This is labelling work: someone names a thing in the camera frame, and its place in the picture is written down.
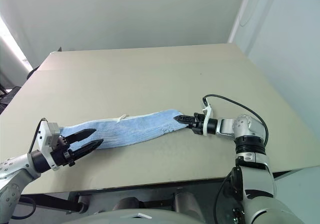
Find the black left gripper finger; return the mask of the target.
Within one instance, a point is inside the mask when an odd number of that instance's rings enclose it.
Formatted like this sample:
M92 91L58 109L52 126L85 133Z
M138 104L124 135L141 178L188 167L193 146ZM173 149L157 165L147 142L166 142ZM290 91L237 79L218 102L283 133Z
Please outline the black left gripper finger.
M65 137L65 140L67 141L67 143L80 142L88 138L89 136L91 136L95 131L96 131L95 128L86 128Z
M88 142L87 144L83 145L81 148L72 152L72 155L71 155L72 159L78 160L90 154L91 152L96 150L103 143L103 141L104 141L103 139L97 139L97 140Z

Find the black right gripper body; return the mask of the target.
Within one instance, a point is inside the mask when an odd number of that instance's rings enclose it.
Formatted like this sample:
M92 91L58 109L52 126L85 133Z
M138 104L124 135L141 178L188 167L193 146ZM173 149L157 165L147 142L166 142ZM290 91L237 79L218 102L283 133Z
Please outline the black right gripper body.
M191 129L194 134L196 135L203 135L203 126L204 126L204 121L205 121L205 115L201 113L195 112L193 114L194 120L191 125Z

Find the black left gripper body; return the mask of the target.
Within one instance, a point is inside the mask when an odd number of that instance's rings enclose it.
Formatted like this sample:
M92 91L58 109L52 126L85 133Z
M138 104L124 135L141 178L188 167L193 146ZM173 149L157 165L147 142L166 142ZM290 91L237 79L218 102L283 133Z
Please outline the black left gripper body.
M51 156L58 167L75 165L74 152L70 149L70 144L64 136L58 137L56 144L52 147Z

